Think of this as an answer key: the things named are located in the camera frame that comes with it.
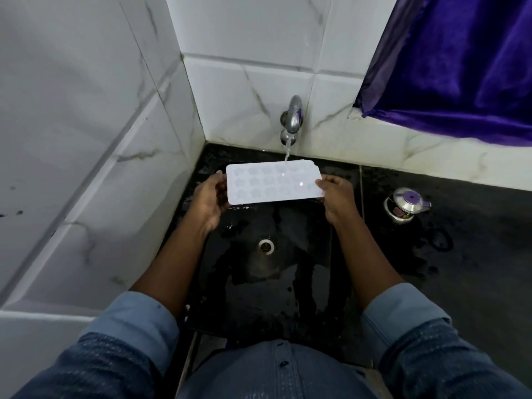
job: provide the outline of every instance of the hand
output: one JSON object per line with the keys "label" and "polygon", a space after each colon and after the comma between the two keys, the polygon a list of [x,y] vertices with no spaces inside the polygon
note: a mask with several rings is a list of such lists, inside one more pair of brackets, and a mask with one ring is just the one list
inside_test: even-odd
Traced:
{"label": "hand", "polygon": [[202,231],[208,234],[218,226],[220,215],[228,207],[227,178],[218,171],[196,187],[187,217],[199,222]]}
{"label": "hand", "polygon": [[358,217],[351,182],[333,175],[322,175],[321,178],[316,180],[316,185],[324,191],[323,204],[327,221],[337,227],[343,220]]}

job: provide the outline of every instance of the chrome tap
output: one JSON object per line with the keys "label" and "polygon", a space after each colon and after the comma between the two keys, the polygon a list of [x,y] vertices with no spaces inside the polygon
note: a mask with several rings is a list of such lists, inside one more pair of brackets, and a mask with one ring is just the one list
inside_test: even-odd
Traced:
{"label": "chrome tap", "polygon": [[288,110],[281,114],[281,124],[283,131],[281,132],[281,142],[286,145],[291,138],[290,145],[294,145],[301,126],[303,125],[303,101],[299,95],[292,96]]}

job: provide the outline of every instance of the drain strainer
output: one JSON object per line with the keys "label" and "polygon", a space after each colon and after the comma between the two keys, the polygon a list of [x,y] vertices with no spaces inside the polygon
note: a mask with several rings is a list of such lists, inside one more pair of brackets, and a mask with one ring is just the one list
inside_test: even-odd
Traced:
{"label": "drain strainer", "polygon": [[269,239],[262,239],[257,245],[257,252],[261,255],[269,256],[275,251],[275,245]]}

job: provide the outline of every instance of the blue denim shirt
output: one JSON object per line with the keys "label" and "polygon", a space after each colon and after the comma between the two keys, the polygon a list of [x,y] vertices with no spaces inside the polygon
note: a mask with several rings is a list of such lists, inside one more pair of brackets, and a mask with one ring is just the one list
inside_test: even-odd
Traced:
{"label": "blue denim shirt", "polygon": [[[375,298],[362,324],[396,398],[532,398],[523,384],[460,339],[449,316],[408,283]],[[178,338],[166,308],[143,294],[124,293],[14,398],[151,398]],[[375,398],[336,360],[281,340],[217,354],[178,397]]]}

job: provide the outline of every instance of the person's left hand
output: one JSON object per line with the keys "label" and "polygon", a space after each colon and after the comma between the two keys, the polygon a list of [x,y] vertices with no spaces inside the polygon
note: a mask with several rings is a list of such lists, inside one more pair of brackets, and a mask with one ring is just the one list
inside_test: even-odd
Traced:
{"label": "person's left hand", "polygon": [[187,216],[199,221],[208,234],[218,226],[220,215],[228,207],[227,178],[218,171],[196,187]]}

